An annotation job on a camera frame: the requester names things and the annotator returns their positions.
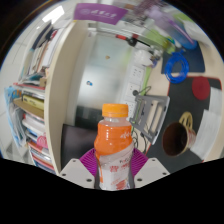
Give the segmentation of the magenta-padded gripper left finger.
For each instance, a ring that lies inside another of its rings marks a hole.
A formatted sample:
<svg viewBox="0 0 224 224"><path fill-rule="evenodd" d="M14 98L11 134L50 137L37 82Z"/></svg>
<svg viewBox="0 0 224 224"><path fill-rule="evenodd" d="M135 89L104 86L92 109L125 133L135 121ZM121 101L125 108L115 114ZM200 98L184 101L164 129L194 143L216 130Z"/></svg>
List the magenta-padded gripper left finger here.
<svg viewBox="0 0 224 224"><path fill-rule="evenodd" d="M80 159L72 158L60 172L60 177L80 187L94 189L97 173L95 150L90 149Z"/></svg>

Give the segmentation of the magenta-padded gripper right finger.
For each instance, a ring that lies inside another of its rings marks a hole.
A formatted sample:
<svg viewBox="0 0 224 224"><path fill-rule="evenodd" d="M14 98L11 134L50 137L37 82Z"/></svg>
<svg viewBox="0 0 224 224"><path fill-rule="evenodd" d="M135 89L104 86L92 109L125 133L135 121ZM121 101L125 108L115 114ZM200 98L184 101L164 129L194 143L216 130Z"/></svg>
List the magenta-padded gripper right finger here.
<svg viewBox="0 0 224 224"><path fill-rule="evenodd" d="M138 149L133 150L130 161L130 186L141 188L169 175L157 158L148 158Z"/></svg>

